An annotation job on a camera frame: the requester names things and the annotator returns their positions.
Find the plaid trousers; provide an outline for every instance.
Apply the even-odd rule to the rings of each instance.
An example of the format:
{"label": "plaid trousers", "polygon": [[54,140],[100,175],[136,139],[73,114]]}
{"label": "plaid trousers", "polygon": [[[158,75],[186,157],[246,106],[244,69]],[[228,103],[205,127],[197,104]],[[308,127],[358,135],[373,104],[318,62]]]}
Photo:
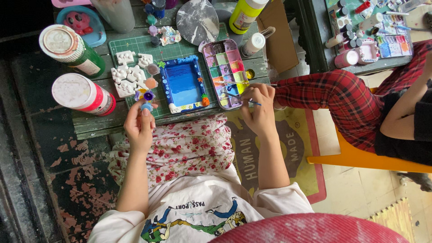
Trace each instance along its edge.
{"label": "plaid trousers", "polygon": [[375,94],[356,75],[334,70],[276,82],[275,99],[282,106],[312,109],[328,107],[339,132],[350,144],[375,152],[375,135],[384,117],[382,96],[408,88],[423,73],[426,53],[432,40],[414,43],[414,57],[397,67],[378,87]]}

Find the yellow chair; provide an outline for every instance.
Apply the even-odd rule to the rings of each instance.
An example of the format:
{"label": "yellow chair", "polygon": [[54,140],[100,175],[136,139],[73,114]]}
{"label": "yellow chair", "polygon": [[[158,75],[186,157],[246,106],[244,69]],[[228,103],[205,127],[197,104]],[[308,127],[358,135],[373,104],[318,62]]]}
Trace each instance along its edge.
{"label": "yellow chair", "polygon": [[340,154],[306,157],[309,164],[328,164],[339,166],[351,166],[371,169],[399,170],[409,172],[432,173],[432,166],[406,161],[398,158],[378,156],[374,153],[360,150],[348,143],[339,130],[336,128],[337,139],[339,140]]}

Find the hand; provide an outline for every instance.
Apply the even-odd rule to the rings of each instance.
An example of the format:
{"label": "hand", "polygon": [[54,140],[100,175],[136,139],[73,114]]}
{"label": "hand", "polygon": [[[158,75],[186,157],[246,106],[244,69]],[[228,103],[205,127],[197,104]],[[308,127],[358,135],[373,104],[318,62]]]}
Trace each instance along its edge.
{"label": "hand", "polygon": [[150,111],[144,109],[141,111],[141,106],[145,99],[137,101],[129,110],[124,129],[130,144],[130,154],[147,155],[153,143],[153,129],[156,127],[155,118]]}
{"label": "hand", "polygon": [[[243,105],[240,107],[240,114],[258,137],[277,134],[273,111],[274,94],[275,89],[263,83],[253,83],[241,94]],[[249,112],[249,99],[261,104],[254,106],[253,113]]]}

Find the cat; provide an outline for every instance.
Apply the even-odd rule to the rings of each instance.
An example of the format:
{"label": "cat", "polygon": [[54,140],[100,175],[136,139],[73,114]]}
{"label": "cat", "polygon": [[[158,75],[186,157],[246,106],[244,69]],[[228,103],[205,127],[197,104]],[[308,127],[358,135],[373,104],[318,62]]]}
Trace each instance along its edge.
{"label": "cat", "polygon": [[411,179],[413,182],[420,185],[420,190],[424,192],[432,192],[432,181],[428,177],[428,173],[415,173],[415,172],[407,172],[407,173],[398,173],[398,176],[401,176],[401,182],[406,177]]}

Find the floral skirt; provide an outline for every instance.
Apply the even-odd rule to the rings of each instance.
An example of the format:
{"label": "floral skirt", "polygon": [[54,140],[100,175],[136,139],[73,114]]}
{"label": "floral skirt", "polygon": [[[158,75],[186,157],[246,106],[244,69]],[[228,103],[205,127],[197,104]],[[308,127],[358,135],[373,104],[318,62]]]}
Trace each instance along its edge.
{"label": "floral skirt", "polygon": [[[156,127],[146,159],[149,188],[179,176],[227,169],[234,159],[234,151],[226,120],[224,114],[219,114]],[[106,156],[108,169],[119,186],[123,183],[129,148],[125,136]]]}

